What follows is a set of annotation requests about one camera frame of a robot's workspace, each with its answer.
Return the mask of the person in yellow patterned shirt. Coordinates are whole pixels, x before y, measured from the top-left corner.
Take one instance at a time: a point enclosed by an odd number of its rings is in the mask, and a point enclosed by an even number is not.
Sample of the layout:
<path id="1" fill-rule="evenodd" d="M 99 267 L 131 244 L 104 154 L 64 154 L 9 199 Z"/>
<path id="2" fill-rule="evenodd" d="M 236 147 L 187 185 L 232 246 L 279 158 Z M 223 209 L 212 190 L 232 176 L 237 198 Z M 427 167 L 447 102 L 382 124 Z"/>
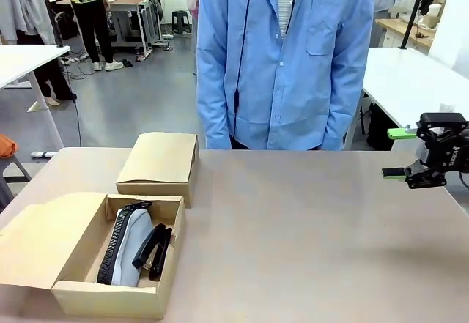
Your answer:
<path id="1" fill-rule="evenodd" d="M 108 0 L 70 0 L 86 52 L 95 71 L 115 71 L 124 64 L 114 60 L 107 24 Z"/>

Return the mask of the wooden-top workbench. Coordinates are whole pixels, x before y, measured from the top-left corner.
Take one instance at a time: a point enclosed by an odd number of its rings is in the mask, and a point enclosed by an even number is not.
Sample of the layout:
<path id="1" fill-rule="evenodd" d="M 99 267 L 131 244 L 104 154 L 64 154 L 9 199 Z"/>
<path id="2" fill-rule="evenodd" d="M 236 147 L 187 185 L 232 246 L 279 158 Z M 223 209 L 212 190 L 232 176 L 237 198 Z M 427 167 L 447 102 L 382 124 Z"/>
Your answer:
<path id="1" fill-rule="evenodd" d="M 144 62 L 154 47 L 168 45 L 156 0 L 111 1 L 109 26 L 111 43 L 117 48 L 133 48 L 138 62 Z"/>

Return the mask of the black plastic stool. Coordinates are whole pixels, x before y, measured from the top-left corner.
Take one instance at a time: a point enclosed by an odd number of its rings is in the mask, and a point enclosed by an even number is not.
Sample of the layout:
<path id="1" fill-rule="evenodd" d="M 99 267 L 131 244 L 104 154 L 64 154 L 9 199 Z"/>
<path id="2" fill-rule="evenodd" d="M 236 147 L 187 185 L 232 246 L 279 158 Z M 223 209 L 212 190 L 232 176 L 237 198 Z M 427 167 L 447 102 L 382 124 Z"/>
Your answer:
<path id="1" fill-rule="evenodd" d="M 172 12 L 171 16 L 171 27 L 174 34 L 183 35 L 192 33 L 188 12 L 186 10 L 175 10 Z"/>

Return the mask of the white side table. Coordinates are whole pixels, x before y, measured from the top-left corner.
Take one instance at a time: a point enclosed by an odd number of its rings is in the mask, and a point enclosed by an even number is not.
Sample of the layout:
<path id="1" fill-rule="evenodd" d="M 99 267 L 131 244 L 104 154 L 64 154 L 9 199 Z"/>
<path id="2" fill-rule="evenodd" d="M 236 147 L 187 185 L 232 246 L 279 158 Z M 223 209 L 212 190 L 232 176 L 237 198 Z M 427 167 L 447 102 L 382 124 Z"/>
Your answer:
<path id="1" fill-rule="evenodd" d="M 469 79 L 413 49 L 371 48 L 358 107 L 347 131 L 350 149 L 364 97 L 377 104 L 400 127 L 416 126 L 422 113 L 450 105 L 469 121 Z"/>

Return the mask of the person in grey jacket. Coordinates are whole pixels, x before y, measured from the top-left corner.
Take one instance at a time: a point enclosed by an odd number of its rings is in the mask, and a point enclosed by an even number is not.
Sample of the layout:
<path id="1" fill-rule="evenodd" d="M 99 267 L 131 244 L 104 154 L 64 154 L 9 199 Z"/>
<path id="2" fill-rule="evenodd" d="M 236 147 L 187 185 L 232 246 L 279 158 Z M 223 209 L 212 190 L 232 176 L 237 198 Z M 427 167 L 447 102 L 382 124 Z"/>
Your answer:
<path id="1" fill-rule="evenodd" d="M 56 39 L 45 0 L 0 0 L 0 34 L 8 45 L 55 45 Z M 48 105 L 76 99 L 53 59 L 34 70 Z"/>

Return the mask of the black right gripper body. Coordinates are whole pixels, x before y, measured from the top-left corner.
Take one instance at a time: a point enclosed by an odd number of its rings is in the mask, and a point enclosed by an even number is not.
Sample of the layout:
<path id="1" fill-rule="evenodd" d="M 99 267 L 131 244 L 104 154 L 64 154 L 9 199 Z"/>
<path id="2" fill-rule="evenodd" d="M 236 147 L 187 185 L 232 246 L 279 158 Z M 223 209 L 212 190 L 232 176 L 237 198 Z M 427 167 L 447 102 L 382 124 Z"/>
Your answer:
<path id="1" fill-rule="evenodd" d="M 469 173 L 469 130 L 455 133 L 452 130 L 433 133 L 426 143 L 429 150 L 426 166 L 441 173 L 458 171 Z"/>

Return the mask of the person in blue coat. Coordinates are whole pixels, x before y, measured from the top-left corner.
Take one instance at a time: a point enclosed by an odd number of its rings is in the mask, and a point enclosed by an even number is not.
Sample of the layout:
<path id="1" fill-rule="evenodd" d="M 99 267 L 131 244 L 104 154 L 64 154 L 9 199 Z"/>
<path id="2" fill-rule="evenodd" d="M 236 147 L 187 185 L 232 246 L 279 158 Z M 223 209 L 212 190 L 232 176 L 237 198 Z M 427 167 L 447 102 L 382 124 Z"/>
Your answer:
<path id="1" fill-rule="evenodd" d="M 342 150 L 373 14 L 374 0 L 199 0 L 207 148 Z"/>

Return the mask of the black stand pole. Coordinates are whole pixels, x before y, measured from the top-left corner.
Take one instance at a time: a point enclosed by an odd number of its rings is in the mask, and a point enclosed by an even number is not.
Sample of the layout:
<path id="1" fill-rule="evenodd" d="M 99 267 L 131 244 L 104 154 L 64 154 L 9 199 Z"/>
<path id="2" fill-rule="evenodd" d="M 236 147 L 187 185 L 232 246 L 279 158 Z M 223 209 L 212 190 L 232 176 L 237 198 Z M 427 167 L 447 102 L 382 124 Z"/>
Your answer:
<path id="1" fill-rule="evenodd" d="M 46 9 L 48 11 L 48 17 L 49 17 L 50 22 L 51 22 L 51 26 L 52 26 L 52 29 L 53 29 L 56 44 L 57 44 L 58 47 L 63 47 L 64 44 L 63 44 L 61 35 L 59 33 L 59 28 L 58 28 L 57 23 L 56 23 L 55 14 L 54 14 L 54 12 L 51 8 L 51 3 L 49 2 L 49 0 L 44 0 L 44 1 L 45 1 Z"/>

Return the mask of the small cardboard box with lid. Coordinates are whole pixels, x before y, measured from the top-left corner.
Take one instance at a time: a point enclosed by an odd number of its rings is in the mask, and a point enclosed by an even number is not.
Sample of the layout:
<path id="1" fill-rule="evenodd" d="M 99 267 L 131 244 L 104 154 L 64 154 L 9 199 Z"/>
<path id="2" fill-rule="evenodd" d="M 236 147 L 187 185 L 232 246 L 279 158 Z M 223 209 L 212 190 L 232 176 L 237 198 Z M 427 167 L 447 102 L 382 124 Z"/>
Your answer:
<path id="1" fill-rule="evenodd" d="M 142 133 L 120 171 L 116 187 L 126 195 L 181 196 L 190 208 L 198 166 L 196 135 Z"/>

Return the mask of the large black stapler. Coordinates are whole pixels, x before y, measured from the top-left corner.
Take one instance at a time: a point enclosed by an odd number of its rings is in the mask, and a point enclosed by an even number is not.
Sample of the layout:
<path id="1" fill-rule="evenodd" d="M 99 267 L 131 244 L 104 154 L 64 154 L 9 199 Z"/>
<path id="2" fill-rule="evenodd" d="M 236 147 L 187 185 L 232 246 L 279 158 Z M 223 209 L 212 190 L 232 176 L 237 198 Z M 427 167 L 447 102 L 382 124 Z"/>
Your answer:
<path id="1" fill-rule="evenodd" d="M 151 230 L 133 258 L 132 265 L 144 268 L 150 281 L 159 281 L 171 241 L 172 228 L 160 223 Z"/>

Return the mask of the black tripod pole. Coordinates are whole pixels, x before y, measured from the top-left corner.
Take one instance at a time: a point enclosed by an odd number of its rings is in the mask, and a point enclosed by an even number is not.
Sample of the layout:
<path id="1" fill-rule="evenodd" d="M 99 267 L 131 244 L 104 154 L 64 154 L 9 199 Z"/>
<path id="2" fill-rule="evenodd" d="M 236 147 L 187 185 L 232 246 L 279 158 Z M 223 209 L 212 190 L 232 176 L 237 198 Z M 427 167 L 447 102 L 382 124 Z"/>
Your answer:
<path id="1" fill-rule="evenodd" d="M 404 37 L 402 39 L 402 43 L 399 46 L 399 49 L 401 49 L 401 50 L 405 50 L 407 48 L 407 42 L 410 38 L 410 33 L 411 33 L 411 30 L 412 30 L 412 27 L 413 27 L 413 24 L 414 24 L 414 20 L 416 18 L 417 12 L 418 12 L 418 8 L 420 7 L 420 3 L 421 3 L 421 0 L 415 0 L 415 2 L 414 2 L 413 9 L 412 9 L 412 12 L 410 14 L 409 22 L 407 24 L 407 28 L 406 28 L 406 31 L 404 33 Z"/>

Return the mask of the light wooden desk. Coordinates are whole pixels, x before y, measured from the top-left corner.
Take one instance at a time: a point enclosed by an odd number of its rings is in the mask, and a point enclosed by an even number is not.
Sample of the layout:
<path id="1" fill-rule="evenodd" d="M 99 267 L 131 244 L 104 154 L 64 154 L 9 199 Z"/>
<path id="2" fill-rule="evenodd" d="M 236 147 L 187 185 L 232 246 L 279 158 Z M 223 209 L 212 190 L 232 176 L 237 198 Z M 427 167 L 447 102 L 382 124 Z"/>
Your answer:
<path id="1" fill-rule="evenodd" d="M 408 23 L 400 18 L 378 19 L 375 23 L 385 30 L 382 47 L 401 46 Z M 432 47 L 435 34 L 436 31 L 434 29 L 428 29 L 421 24 L 413 24 L 406 47 L 413 48 L 422 53 L 428 53 Z"/>

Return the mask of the white table with angled leg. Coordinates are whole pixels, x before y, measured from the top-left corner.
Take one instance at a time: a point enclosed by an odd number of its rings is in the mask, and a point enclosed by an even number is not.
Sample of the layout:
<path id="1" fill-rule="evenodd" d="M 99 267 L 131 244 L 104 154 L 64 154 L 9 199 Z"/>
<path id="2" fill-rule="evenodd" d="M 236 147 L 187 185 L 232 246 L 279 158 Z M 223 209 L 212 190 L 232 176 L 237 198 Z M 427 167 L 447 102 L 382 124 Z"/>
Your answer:
<path id="1" fill-rule="evenodd" d="M 70 46 L 57 45 L 0 45 L 0 92 L 20 78 L 27 77 L 34 90 L 39 112 L 50 134 L 53 150 L 64 147 L 50 109 L 42 95 L 34 70 L 58 59 L 70 51 Z"/>

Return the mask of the grey zippered pencil case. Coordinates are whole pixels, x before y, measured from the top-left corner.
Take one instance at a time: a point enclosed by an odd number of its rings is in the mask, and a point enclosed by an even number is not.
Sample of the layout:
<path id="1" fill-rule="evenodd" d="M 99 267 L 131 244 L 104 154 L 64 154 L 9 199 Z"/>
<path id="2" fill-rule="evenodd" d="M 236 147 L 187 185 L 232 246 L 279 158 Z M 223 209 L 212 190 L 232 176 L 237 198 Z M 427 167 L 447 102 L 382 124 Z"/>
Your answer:
<path id="1" fill-rule="evenodd" d="M 97 283 L 137 287 L 141 264 L 133 260 L 153 230 L 148 212 L 151 201 L 128 204 L 117 211 L 106 252 L 97 274 Z"/>

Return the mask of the orange cloth item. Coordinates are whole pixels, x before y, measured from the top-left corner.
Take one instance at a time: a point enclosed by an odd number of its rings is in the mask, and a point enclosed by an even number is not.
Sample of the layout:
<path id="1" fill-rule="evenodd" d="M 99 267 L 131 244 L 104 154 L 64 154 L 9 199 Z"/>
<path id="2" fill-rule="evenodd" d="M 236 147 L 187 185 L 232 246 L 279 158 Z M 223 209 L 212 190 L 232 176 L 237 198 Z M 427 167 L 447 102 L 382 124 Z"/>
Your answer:
<path id="1" fill-rule="evenodd" d="M 0 159 L 12 157 L 17 149 L 18 146 L 13 140 L 0 133 Z"/>

